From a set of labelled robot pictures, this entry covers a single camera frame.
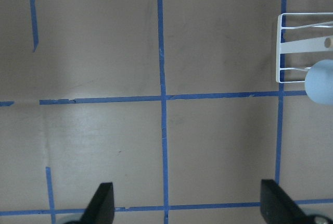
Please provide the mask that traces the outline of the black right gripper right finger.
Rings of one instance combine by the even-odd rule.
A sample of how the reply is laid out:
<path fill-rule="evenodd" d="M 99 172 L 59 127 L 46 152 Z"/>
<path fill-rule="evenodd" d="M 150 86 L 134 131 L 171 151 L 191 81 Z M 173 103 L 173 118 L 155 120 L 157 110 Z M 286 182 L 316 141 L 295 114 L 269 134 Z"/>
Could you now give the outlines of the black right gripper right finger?
<path fill-rule="evenodd" d="M 307 215 L 272 179 L 261 180 L 260 213 L 266 223 L 301 223 Z"/>

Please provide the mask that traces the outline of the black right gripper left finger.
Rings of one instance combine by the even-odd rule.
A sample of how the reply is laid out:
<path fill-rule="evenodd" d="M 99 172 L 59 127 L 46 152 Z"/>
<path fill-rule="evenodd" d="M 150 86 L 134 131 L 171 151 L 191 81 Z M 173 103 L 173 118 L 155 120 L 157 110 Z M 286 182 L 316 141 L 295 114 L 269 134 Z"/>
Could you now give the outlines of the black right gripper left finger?
<path fill-rule="evenodd" d="M 114 220 L 113 183 L 101 183 L 91 199 L 80 223 L 112 224 Z"/>

